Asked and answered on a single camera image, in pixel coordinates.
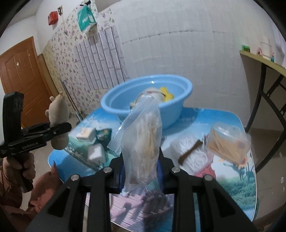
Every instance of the blue plastic basin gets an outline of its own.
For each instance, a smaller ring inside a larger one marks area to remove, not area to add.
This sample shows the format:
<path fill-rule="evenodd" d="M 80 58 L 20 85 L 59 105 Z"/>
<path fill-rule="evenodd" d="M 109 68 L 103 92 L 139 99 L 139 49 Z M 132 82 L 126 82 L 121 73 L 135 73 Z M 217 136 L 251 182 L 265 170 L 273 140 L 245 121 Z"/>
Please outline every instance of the blue plastic basin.
<path fill-rule="evenodd" d="M 130 113 L 130 102 L 141 92 L 150 87 L 163 86 L 175 96 L 173 100 L 159 104 L 163 129 L 166 129 L 180 117 L 183 103 L 193 90 L 192 83 L 184 77 L 153 75 L 132 79 L 109 90 L 101 99 L 101 107 L 123 121 Z"/>

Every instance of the human hand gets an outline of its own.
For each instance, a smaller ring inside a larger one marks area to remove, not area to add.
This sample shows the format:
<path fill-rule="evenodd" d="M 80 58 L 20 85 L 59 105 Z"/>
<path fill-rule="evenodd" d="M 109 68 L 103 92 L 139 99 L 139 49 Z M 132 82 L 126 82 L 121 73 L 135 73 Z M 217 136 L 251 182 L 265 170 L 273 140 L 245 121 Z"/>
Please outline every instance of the human hand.
<path fill-rule="evenodd" d="M 32 153 L 21 154 L 23 160 L 26 160 L 23 164 L 25 171 L 23 176 L 26 179 L 34 179 L 36 176 L 34 155 Z M 5 157 L 3 159 L 3 172 L 6 178 L 13 184 L 18 184 L 15 172 L 21 170 L 23 166 L 14 157 Z"/>

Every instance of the finger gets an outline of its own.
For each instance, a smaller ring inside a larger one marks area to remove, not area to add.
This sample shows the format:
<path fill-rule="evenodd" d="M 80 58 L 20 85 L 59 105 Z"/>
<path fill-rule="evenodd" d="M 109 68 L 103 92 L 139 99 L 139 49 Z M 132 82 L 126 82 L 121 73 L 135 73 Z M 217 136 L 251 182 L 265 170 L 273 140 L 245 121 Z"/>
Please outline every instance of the finger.
<path fill-rule="evenodd" d="M 32 153 L 29 153 L 28 159 L 24 162 L 24 168 L 29 168 L 34 164 L 35 157 Z"/>
<path fill-rule="evenodd" d="M 32 167 L 26 169 L 26 170 L 23 172 L 23 176 L 24 176 L 26 179 L 29 179 L 29 180 L 34 179 L 35 176 L 36 176 L 35 165 L 33 164 Z"/>
<path fill-rule="evenodd" d="M 20 170 L 20 169 L 22 169 L 22 165 L 17 161 L 17 160 L 15 160 L 15 158 L 14 157 L 7 157 L 7 162 L 8 162 L 8 164 L 12 167 L 12 168 L 15 168 L 15 169 L 18 169 L 18 170 Z"/>

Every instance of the red box on wall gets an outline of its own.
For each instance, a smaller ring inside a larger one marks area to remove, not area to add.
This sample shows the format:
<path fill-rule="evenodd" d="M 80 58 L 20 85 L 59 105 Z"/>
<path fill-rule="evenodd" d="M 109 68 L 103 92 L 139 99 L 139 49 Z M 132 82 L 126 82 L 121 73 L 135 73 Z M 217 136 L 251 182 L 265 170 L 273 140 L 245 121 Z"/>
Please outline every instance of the red box on wall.
<path fill-rule="evenodd" d="M 57 11 L 53 11 L 48 16 L 48 23 L 49 25 L 55 24 L 58 21 L 59 17 L 57 15 Z"/>

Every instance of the brown door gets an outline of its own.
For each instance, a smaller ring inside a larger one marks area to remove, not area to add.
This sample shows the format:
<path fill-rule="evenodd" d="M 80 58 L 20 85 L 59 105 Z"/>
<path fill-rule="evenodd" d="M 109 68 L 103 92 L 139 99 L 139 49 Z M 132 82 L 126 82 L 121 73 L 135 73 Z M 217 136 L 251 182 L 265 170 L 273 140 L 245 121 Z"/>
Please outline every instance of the brown door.
<path fill-rule="evenodd" d="M 40 74 L 33 37 L 15 45 L 0 56 L 0 76 L 5 93 L 24 94 L 22 125 L 47 122 L 50 93 Z"/>

